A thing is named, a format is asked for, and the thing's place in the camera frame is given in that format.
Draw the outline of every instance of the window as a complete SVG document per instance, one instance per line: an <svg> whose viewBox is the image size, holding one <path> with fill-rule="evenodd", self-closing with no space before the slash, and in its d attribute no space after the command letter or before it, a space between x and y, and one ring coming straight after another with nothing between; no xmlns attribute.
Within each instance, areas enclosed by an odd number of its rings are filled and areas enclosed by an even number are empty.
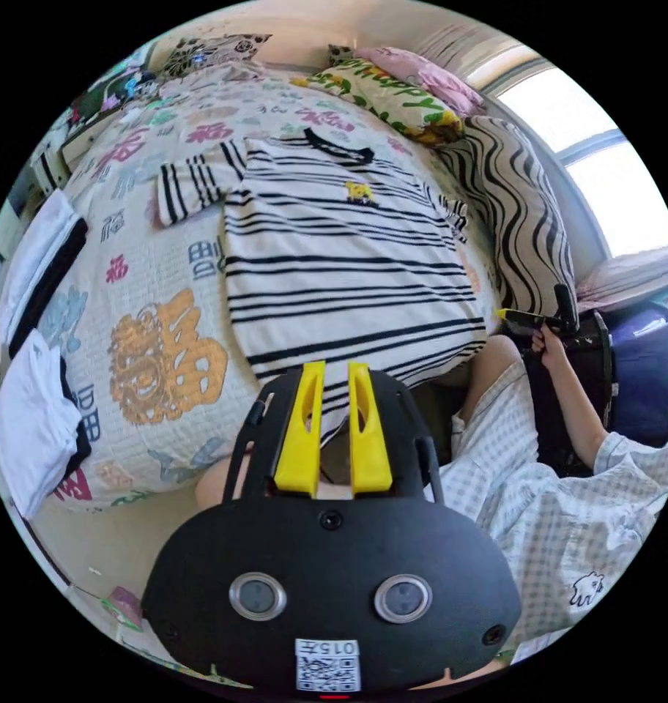
<svg viewBox="0 0 668 703"><path fill-rule="evenodd" d="M543 59L490 92L566 167L613 256L668 245L668 209L637 151L578 83Z"/></svg>
<svg viewBox="0 0 668 703"><path fill-rule="evenodd" d="M668 209L629 142L570 164L613 256L668 245Z"/></svg>

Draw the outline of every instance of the plaid pajamas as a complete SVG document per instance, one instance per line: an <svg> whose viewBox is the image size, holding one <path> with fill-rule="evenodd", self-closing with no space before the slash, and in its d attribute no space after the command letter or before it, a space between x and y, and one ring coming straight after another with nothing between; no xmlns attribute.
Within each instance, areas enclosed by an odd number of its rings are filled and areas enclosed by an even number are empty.
<svg viewBox="0 0 668 703"><path fill-rule="evenodd" d="M506 650L583 618L629 566L668 496L668 445L610 433L589 478L560 479L538 463L522 361L486 391L467 426L453 418L451 444L454 460L441 468L446 505L496 540L522 598Z"/></svg>

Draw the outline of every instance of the black screw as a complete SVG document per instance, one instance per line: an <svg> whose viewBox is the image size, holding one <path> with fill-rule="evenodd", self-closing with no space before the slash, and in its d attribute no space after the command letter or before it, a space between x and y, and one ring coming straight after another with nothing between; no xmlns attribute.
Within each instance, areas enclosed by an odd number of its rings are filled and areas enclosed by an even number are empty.
<svg viewBox="0 0 668 703"><path fill-rule="evenodd" d="M505 626L504 625L493 625L484 635L483 644L487 647L492 647L494 644L498 644L502 641L505 636Z"/></svg>
<svg viewBox="0 0 668 703"><path fill-rule="evenodd" d="M163 623L163 636L166 639L176 640L178 639L178 630L172 622Z"/></svg>
<svg viewBox="0 0 668 703"><path fill-rule="evenodd" d="M319 524L322 525L324 529L339 529L343 522L344 519L336 510L327 510L326 513L322 513L319 516Z"/></svg>

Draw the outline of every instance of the handheld device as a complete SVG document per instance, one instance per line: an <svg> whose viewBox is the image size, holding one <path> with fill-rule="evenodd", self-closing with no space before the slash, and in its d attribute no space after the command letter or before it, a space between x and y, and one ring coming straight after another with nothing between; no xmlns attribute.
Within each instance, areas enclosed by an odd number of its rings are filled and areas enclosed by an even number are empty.
<svg viewBox="0 0 668 703"><path fill-rule="evenodd" d="M554 294L557 303L556 316L532 315L510 308L498 310L497 315L505 321L508 329L514 335L532 335L546 323L546 326L554 334L560 337L571 337L579 331L579 322L574 315L574 307L571 304L571 293L564 283L557 283L554 286Z"/></svg>
<svg viewBox="0 0 668 703"><path fill-rule="evenodd" d="M263 387L223 503L165 544L145 617L180 663L256 692L380 695L482 668L521 611L502 552L444 506L407 388L364 364L349 365L353 499L316 499L323 383L318 362Z"/></svg>

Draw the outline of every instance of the patterned pillow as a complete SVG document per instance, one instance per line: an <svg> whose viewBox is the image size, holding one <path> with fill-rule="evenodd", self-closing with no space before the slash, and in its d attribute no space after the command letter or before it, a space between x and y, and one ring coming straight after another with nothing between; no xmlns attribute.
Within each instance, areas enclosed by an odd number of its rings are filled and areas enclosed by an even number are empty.
<svg viewBox="0 0 668 703"><path fill-rule="evenodd" d="M350 46L329 44L329 66L338 66L344 61L354 58L354 50Z"/></svg>
<svg viewBox="0 0 668 703"><path fill-rule="evenodd" d="M441 100L398 81L370 61L348 59L291 82L337 95L369 110L400 134L422 144L445 144L463 135L461 118Z"/></svg>
<svg viewBox="0 0 668 703"><path fill-rule="evenodd" d="M485 112L483 98L473 88L423 56L393 46L357 49L355 56L357 59L373 62L400 81L429 90L460 117L481 115Z"/></svg>
<svg viewBox="0 0 668 703"><path fill-rule="evenodd" d="M205 66L252 59L271 34L226 34L199 39L183 37L163 65L165 78L184 78Z"/></svg>
<svg viewBox="0 0 668 703"><path fill-rule="evenodd" d="M576 314L571 250L559 206L532 144L514 124L477 115L466 138L439 149L470 202L495 234L504 308L555 315L565 283Z"/></svg>

